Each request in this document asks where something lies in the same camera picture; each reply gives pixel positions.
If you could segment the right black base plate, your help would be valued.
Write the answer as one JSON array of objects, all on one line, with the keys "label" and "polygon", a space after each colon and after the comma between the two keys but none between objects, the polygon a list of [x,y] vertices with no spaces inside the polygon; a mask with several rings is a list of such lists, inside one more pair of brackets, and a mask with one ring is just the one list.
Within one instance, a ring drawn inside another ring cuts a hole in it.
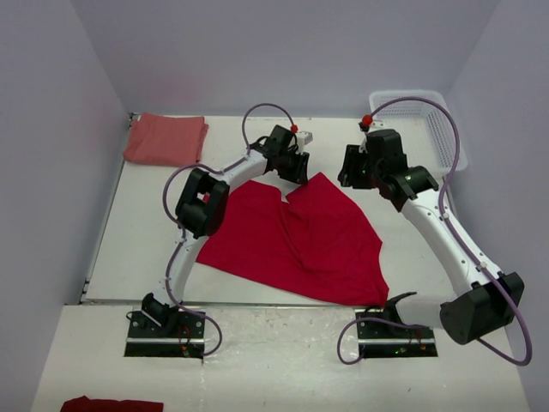
[{"label": "right black base plate", "polygon": [[437,357],[435,336],[430,328],[407,329],[360,321],[357,335],[359,354],[364,359]]}]

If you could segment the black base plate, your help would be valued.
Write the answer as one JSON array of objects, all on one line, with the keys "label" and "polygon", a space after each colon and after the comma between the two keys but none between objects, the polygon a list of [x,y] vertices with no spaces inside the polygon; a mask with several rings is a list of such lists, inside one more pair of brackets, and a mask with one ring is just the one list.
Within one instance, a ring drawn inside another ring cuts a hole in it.
[{"label": "black base plate", "polygon": [[359,354],[364,359],[437,357],[435,336],[430,328],[407,329],[360,321],[357,335]]},{"label": "black base plate", "polygon": [[204,323],[187,312],[173,312],[165,326],[158,326],[141,311],[126,314],[130,321],[124,356],[202,360]]}]

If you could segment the folded pink t shirt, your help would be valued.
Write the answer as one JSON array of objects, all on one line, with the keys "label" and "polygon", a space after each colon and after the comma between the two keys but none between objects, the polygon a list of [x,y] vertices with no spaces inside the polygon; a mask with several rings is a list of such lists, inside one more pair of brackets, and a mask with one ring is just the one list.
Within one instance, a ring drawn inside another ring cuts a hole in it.
[{"label": "folded pink t shirt", "polygon": [[208,133],[204,117],[173,118],[143,113],[130,125],[124,150],[128,162],[159,167],[197,163]]}]

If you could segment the white plastic basket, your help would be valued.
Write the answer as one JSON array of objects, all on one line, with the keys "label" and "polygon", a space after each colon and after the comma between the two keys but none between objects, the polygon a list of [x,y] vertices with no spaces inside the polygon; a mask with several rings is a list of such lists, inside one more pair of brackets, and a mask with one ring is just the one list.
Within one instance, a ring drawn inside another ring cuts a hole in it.
[{"label": "white plastic basket", "polygon": [[386,102],[412,96],[432,100],[446,107],[443,96],[431,90],[386,90],[369,96],[376,129],[393,129],[401,135],[410,166],[423,166],[435,178],[449,173],[455,156],[455,137],[449,120],[436,107],[422,101],[401,101],[383,110]]}]

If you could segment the dark red cloth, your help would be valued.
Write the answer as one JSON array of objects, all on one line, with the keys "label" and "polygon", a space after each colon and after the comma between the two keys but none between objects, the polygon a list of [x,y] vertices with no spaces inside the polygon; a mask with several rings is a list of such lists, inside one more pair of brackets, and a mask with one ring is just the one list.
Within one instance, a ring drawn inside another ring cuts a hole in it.
[{"label": "dark red cloth", "polygon": [[163,412],[164,404],[139,400],[78,397],[66,401],[61,412]]}]

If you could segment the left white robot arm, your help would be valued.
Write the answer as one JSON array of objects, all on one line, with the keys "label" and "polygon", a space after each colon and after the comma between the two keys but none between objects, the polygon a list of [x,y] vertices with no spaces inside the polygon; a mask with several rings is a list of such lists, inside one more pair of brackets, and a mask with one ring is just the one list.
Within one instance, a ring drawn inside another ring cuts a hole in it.
[{"label": "left white robot arm", "polygon": [[234,163],[214,170],[199,164],[190,173],[172,217],[181,231],[174,253],[168,260],[160,285],[142,300],[148,327],[157,336],[168,337],[178,327],[182,293],[193,264],[206,240],[221,227],[229,195],[244,183],[275,171],[296,185],[308,183],[310,155],[305,145],[313,141],[309,131],[276,125],[269,136],[252,143]]}]

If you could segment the bright red t shirt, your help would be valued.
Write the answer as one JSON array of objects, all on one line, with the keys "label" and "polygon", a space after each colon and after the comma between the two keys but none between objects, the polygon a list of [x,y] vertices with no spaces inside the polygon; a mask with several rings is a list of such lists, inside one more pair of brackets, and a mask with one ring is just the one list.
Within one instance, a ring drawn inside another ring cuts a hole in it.
[{"label": "bright red t shirt", "polygon": [[233,191],[197,261],[314,300],[383,306],[382,246],[359,206],[318,173],[286,195],[255,181]]}]

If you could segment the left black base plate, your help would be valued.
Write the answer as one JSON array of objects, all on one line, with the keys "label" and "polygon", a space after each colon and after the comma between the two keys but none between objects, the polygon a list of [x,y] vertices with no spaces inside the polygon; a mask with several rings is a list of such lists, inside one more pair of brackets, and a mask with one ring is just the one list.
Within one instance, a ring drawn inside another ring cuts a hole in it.
[{"label": "left black base plate", "polygon": [[165,326],[158,326],[141,311],[126,314],[130,321],[124,356],[202,360],[204,323],[187,312],[173,312]]}]

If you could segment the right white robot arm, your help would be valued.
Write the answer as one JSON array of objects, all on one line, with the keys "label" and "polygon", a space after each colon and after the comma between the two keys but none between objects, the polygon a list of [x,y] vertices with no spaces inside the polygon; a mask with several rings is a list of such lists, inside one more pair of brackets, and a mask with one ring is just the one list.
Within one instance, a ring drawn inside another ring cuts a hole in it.
[{"label": "right white robot arm", "polygon": [[396,301],[383,315],[390,336],[404,336],[413,324],[423,324],[444,329],[464,345],[512,322],[524,291],[522,278],[505,274],[472,241],[440,202],[439,185],[429,171],[407,164],[398,132],[376,130],[360,145],[347,145],[338,181],[343,187],[377,189],[391,201],[423,236],[454,290],[454,299],[432,304],[415,294]]}]

